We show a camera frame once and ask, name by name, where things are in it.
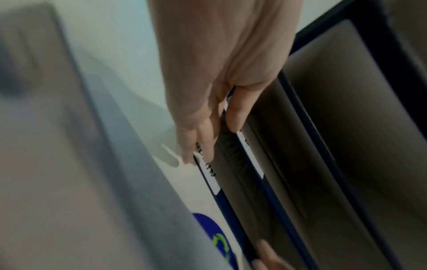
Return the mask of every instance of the blue sticker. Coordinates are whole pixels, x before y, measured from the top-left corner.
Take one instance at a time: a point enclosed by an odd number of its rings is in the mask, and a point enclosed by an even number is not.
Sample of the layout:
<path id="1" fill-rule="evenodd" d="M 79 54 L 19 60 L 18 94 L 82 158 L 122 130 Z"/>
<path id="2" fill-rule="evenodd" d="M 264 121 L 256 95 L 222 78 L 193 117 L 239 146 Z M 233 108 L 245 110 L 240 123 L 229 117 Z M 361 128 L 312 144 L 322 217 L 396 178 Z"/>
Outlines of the blue sticker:
<path id="1" fill-rule="evenodd" d="M 225 260 L 234 270 L 238 270 L 236 256 L 231 250 L 231 246 L 227 240 L 227 237 L 218 224 L 203 214 L 194 213 L 193 216 L 197 219 L 199 224 L 208 234 L 209 238 L 212 239 L 212 244 L 217 247 L 219 252 L 221 252 L 221 254 L 224 256 Z"/>

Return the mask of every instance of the blue edge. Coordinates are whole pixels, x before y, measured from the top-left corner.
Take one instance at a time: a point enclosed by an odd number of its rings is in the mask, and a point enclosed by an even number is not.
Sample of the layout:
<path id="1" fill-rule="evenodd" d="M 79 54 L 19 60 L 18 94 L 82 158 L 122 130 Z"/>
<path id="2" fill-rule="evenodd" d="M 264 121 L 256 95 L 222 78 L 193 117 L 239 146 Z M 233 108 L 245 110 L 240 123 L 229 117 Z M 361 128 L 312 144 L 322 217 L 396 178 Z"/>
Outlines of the blue edge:
<path id="1" fill-rule="evenodd" d="M 427 106 L 425 106 L 425 104 L 427 104 L 427 91 L 425 83 L 417 68 L 405 54 L 395 34 L 388 26 L 387 18 L 385 17 L 377 0 L 345 0 L 339 3 L 297 34 L 290 53 L 292 54 L 298 51 L 313 39 L 343 20 L 350 20 L 356 27 L 359 35 L 365 42 L 365 45 L 369 49 L 382 73 L 387 78 L 387 81 L 395 94 L 398 96 L 403 106 L 416 123 L 420 132 L 425 138 L 427 138 L 427 118 L 425 117 L 425 115 L 427 115 Z M 372 221 L 363 203 L 360 201 L 359 197 L 345 178 L 343 172 L 330 155 L 326 145 L 323 143 L 319 133 L 305 112 L 297 94 L 292 89 L 292 86 L 289 84 L 282 72 L 278 75 L 278 79 L 303 123 L 304 128 L 325 161 L 328 169 L 334 176 L 362 223 L 371 234 L 373 240 L 378 245 L 385 258 L 389 261 L 390 266 L 394 270 L 403 270 L 403 266 L 375 226 L 375 223 Z M 235 137 L 235 139 L 240 146 L 241 151 L 245 153 L 238 138 Z M 260 187 L 265 193 L 271 207 L 274 209 L 282 225 L 286 229 L 291 241 L 295 245 L 304 262 L 307 264 L 307 267 L 310 270 L 317 270 L 317 265 L 299 237 L 289 217 L 282 208 L 267 179 L 261 179 L 258 176 L 258 173 L 252 166 L 252 163 L 246 153 L 245 156 L 248 167 L 250 167 L 252 173 L 257 175 Z M 213 194 L 213 196 L 215 197 L 222 214 L 241 246 L 243 254 L 249 261 L 252 261 L 256 258 L 254 248 L 243 231 L 243 228 L 232 210 L 225 194 L 221 190 L 218 195 L 215 196 Z"/>

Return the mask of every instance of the round blue sticker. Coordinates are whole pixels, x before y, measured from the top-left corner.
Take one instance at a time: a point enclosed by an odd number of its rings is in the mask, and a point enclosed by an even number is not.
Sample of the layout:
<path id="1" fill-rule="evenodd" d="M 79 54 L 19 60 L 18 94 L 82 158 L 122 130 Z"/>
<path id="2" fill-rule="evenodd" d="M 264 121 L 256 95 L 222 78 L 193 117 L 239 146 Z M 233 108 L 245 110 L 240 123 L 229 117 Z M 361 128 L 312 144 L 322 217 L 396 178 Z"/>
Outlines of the round blue sticker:
<path id="1" fill-rule="evenodd" d="M 219 252 L 221 252 L 221 254 L 224 256 L 225 260 L 234 270 L 238 270 L 236 256 L 231 250 L 231 246 L 227 240 L 227 237 L 218 224 L 203 214 L 193 213 L 193 216 L 197 219 L 209 238 L 212 239 L 212 244 L 217 247 Z"/>

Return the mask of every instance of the green recycling symbol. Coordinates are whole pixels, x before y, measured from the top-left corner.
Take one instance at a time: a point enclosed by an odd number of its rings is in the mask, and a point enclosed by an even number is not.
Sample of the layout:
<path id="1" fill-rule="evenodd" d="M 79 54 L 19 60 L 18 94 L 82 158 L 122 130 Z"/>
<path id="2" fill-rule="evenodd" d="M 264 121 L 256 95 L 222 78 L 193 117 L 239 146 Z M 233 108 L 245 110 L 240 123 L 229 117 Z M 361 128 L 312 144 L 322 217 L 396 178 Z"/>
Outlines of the green recycling symbol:
<path id="1" fill-rule="evenodd" d="M 228 263 L 230 263 L 230 247 L 228 246 L 227 240 L 222 234 L 216 234 L 212 238 L 212 243 L 214 246 L 218 245 L 218 240 L 221 241 L 224 246 L 224 251 L 226 252 L 225 258 Z"/>

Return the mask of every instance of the human hand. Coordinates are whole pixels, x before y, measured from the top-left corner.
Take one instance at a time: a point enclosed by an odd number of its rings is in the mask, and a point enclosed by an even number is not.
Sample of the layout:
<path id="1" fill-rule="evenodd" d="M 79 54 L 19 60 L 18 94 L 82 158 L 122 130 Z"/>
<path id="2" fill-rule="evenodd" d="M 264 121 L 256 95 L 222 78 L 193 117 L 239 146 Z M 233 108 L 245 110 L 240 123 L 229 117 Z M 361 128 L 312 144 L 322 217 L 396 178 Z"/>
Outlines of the human hand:
<path id="1" fill-rule="evenodd" d="M 295 270 L 289 263 L 280 258 L 264 240 L 257 244 L 259 260 L 254 260 L 254 270 Z"/>
<path id="2" fill-rule="evenodd" d="M 214 158 L 225 99 L 239 131 L 292 46 L 302 0 L 148 0 L 169 111 L 184 163 Z"/>

